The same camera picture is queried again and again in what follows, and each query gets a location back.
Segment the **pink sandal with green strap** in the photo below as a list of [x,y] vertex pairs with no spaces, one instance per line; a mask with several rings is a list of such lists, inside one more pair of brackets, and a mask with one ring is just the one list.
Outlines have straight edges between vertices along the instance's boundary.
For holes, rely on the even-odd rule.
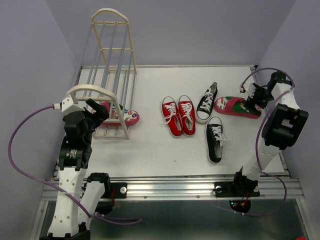
[[[123,106],[122,105],[120,105],[120,110],[121,110],[121,113],[123,114],[124,122],[128,127],[133,126],[133,125],[135,125],[135,124],[137,124],[139,122],[140,115],[139,115],[139,113],[137,111],[131,110],[131,109],[125,109],[123,111]],[[119,119],[118,113],[117,113],[116,108],[115,108],[114,105],[112,106],[111,119],[112,120],[118,120]],[[104,125],[104,126],[120,126],[121,123],[120,122],[104,121],[102,123],[102,125]]]

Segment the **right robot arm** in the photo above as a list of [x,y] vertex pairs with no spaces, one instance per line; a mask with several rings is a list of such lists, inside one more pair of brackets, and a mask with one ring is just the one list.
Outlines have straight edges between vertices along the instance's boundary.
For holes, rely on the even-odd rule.
[[284,71],[273,68],[269,82],[265,86],[243,81],[240,92],[247,93],[245,107],[251,114],[258,115],[256,107],[268,107],[255,140],[255,150],[251,159],[235,173],[230,182],[235,195],[252,193],[258,186],[261,175],[272,159],[288,147],[292,147],[309,117],[295,99],[295,84]]

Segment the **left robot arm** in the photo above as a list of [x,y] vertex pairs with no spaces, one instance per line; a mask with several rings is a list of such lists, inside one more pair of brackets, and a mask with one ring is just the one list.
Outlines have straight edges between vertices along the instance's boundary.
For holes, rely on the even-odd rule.
[[101,197],[111,193],[107,173],[84,178],[92,154],[93,132],[109,117],[104,105],[86,100],[93,112],[78,106],[71,97],[61,103],[65,136],[58,157],[59,192],[46,240],[89,240],[90,224]]

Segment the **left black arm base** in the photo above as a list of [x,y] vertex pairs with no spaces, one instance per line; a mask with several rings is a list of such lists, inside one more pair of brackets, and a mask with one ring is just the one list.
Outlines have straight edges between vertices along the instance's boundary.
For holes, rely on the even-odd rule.
[[127,197],[127,184],[125,182],[112,182],[110,186],[98,181],[87,182],[80,203],[93,214],[108,215],[115,207],[117,199]]

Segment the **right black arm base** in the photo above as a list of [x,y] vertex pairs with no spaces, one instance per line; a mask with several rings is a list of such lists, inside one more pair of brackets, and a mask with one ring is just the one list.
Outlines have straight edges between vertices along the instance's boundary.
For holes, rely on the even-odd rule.
[[242,214],[247,214],[250,211],[251,198],[257,198],[261,195],[258,187],[253,191],[238,190],[231,181],[214,182],[212,194],[217,198],[228,198],[231,209]]

